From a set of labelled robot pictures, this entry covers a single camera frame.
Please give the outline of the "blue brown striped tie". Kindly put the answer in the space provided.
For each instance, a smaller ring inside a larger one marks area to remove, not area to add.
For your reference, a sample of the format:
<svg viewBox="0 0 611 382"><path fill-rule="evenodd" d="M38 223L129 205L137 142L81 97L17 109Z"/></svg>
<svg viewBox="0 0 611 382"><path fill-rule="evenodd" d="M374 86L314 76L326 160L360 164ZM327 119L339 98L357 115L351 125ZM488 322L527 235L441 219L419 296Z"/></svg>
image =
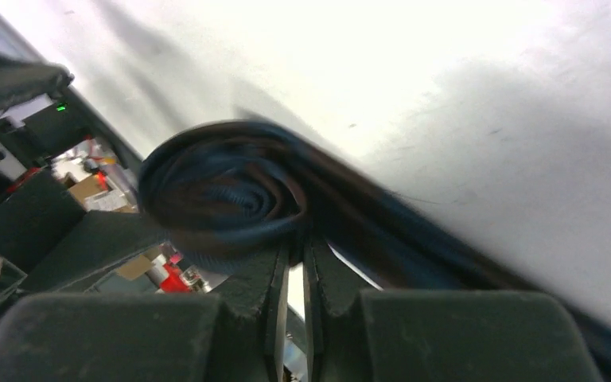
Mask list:
<svg viewBox="0 0 611 382"><path fill-rule="evenodd" d="M182 255L226 279L283 244L289 267L300 263L304 273L304 246L322 240L377 290L544 294L272 123L213 123L162 143L142 163L138 205ZM611 381L611 329L557 302L573 318L599 381Z"/></svg>

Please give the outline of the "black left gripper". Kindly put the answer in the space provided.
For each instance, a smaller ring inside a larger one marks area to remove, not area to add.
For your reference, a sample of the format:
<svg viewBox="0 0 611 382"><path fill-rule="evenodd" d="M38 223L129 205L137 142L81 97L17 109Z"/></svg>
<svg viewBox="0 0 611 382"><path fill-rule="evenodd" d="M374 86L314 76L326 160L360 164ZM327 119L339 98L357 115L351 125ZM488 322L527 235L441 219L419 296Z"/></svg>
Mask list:
<svg viewBox="0 0 611 382"><path fill-rule="evenodd" d="M165 241L138 212L140 159L79 96L10 115L72 81L0 54L0 316L31 294L86 291Z"/></svg>

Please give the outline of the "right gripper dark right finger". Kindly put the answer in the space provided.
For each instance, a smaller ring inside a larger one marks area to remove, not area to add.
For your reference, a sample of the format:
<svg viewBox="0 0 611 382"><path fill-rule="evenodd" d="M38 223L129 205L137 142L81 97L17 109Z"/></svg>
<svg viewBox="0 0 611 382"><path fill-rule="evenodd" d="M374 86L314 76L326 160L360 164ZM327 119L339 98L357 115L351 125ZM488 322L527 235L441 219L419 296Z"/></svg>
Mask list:
<svg viewBox="0 0 611 382"><path fill-rule="evenodd" d="M313 381L599 381L573 318L518 291L377 290L304 246Z"/></svg>

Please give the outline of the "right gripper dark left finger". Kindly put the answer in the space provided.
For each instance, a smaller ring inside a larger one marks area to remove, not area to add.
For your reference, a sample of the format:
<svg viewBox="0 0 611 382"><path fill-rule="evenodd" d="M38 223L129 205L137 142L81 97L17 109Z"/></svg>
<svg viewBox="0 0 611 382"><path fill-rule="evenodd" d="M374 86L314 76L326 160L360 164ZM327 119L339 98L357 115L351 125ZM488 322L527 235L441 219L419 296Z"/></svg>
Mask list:
<svg viewBox="0 0 611 382"><path fill-rule="evenodd" d="M279 381L290 247L207 294L45 293L0 320L0 381Z"/></svg>

